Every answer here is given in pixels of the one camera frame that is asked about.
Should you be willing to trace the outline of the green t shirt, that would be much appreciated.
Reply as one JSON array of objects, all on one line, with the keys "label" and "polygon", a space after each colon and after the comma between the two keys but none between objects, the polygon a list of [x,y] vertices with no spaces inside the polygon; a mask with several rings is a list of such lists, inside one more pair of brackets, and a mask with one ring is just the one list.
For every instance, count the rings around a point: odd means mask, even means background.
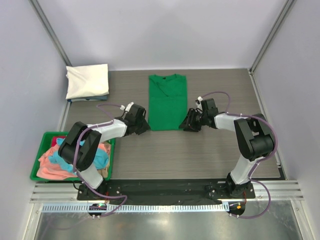
[{"label": "green t shirt", "polygon": [[187,115],[184,75],[149,75],[148,124],[152,131],[176,131]]}]

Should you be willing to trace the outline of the green plastic tray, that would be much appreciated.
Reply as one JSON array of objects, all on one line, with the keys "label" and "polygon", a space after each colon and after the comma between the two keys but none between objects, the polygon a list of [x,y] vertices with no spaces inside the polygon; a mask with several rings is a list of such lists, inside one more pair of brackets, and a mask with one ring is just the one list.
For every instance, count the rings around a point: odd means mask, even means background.
[{"label": "green plastic tray", "polygon": [[[36,155],[36,158],[35,158],[31,173],[30,173],[30,179],[32,181],[35,181],[35,182],[64,181],[65,182],[65,181],[78,181],[79,180],[78,177],[67,178],[65,180],[49,180],[49,179],[44,179],[44,178],[40,178],[40,177],[36,176],[37,171],[38,171],[38,169],[40,167],[40,163],[39,163],[38,160],[47,150],[49,150],[49,148],[51,148],[52,138],[54,136],[65,136],[66,137],[67,134],[68,134],[67,132],[56,132],[56,131],[45,132],[43,134],[43,137],[42,137],[42,140],[40,142],[40,146],[39,146],[39,149],[38,149],[38,152],[37,152],[37,155]],[[110,154],[110,166],[109,166],[109,169],[108,169],[108,177],[104,177],[105,180],[109,180],[111,178],[111,175],[112,175],[113,159],[114,159],[114,153],[115,153],[116,140],[115,139],[111,139],[111,140],[107,140],[107,142],[109,142],[111,144],[111,154]]]}]

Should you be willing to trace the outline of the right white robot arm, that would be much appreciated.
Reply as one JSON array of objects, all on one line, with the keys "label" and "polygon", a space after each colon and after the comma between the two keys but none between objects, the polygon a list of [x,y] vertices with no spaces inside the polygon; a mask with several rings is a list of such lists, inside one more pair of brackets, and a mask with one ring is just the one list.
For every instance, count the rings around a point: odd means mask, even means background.
[{"label": "right white robot arm", "polygon": [[240,157],[225,179],[225,192],[231,198],[241,196],[249,187],[259,163],[276,149],[276,137],[263,114],[231,114],[220,112],[214,99],[199,97],[196,108],[190,108],[179,128],[199,132],[203,126],[228,130],[236,135]]}]

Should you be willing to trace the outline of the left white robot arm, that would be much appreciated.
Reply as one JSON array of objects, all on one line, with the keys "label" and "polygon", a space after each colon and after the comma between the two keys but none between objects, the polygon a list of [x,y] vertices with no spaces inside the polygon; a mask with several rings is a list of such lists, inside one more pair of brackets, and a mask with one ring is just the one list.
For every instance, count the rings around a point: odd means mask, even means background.
[{"label": "left white robot arm", "polygon": [[140,135],[150,130],[146,121],[146,109],[134,102],[121,105],[122,115],[110,121],[96,124],[76,122],[58,149],[58,155],[72,165],[72,171],[88,188],[95,200],[119,199],[127,196],[107,196],[106,181],[94,165],[100,143],[131,134]]}]

